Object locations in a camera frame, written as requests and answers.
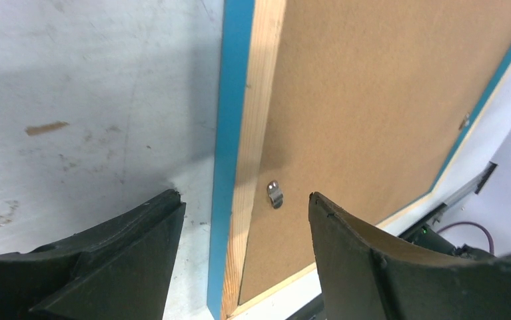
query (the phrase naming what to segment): white wall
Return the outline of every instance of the white wall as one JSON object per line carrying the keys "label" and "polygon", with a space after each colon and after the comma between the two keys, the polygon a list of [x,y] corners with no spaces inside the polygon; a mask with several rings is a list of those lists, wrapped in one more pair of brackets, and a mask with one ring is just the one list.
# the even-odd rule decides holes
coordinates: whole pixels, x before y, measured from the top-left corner
{"label": "white wall", "polygon": [[187,219],[165,318],[204,307],[222,14],[223,0],[0,0],[0,253],[175,186]]}
{"label": "white wall", "polygon": [[[511,253],[511,132],[492,161],[498,166],[479,195],[471,196],[463,211],[447,213],[435,229],[457,221],[477,222],[489,230],[500,256]],[[488,249],[486,237],[475,227],[457,226],[442,235],[455,245]]]}

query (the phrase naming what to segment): metal bracket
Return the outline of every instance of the metal bracket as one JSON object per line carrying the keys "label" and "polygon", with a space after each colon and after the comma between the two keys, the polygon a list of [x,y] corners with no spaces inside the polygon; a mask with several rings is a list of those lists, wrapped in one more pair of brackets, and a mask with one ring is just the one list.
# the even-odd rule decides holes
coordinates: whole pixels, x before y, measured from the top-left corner
{"label": "metal bracket", "polygon": [[463,117],[463,121],[459,125],[459,130],[463,130],[471,124],[471,113],[467,113],[465,117]]}
{"label": "metal bracket", "polygon": [[271,205],[273,209],[278,209],[282,205],[282,191],[278,187],[278,182],[275,180],[271,181],[267,185],[267,194],[269,194],[269,199],[271,200]]}

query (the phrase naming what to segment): purple cable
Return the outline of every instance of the purple cable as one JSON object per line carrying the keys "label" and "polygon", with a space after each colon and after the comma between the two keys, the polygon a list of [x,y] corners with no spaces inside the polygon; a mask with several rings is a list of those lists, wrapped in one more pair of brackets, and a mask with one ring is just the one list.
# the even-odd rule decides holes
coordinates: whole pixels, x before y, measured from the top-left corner
{"label": "purple cable", "polygon": [[449,228],[453,228],[457,225],[472,225],[473,227],[477,227],[477,228],[481,229],[483,232],[485,232],[486,238],[488,240],[488,252],[491,255],[494,255],[494,241],[492,240],[492,236],[490,235],[490,232],[488,232],[488,230],[485,227],[483,227],[482,225],[480,225],[478,223],[471,222],[471,221],[455,222],[455,223],[452,223],[450,225],[447,225],[447,226],[439,229],[436,233],[444,232],[445,230],[447,230]]}

